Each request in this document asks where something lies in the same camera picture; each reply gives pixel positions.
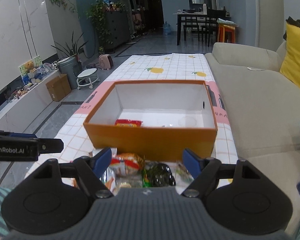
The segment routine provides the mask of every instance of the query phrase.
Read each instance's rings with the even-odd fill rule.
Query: dresser
[[[113,43],[106,44],[105,49],[114,49],[130,41],[129,23],[125,11],[106,12],[106,20],[109,31],[111,32],[108,38],[113,41]]]

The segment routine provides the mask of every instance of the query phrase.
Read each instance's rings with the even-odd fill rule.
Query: lemon print
[[[207,74],[205,72],[192,72],[193,74],[199,76],[199,77],[206,77]]]
[[[163,73],[163,68],[157,68],[157,67],[150,67],[150,68],[145,68],[145,70],[148,70],[152,73],[156,74],[162,74]]]

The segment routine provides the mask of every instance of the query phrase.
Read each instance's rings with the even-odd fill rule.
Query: trash can
[[[58,68],[62,74],[67,74],[71,89],[76,89],[78,87],[77,76],[82,72],[76,57],[60,60]]]

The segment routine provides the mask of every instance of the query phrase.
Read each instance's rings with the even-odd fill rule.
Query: dining table
[[[202,12],[195,12],[195,13],[174,13],[173,15],[177,15],[178,17],[178,20],[177,20],[177,46],[180,45],[180,39],[181,39],[181,25],[182,23],[186,23],[187,21],[187,17],[199,17],[199,18],[209,18],[209,16],[205,13],[202,13]]]

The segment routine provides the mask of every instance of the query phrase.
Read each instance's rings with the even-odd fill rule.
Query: brown box
[[[46,84],[46,86],[52,100],[56,102],[59,102],[71,92],[67,74],[61,74],[60,76],[52,79]]]

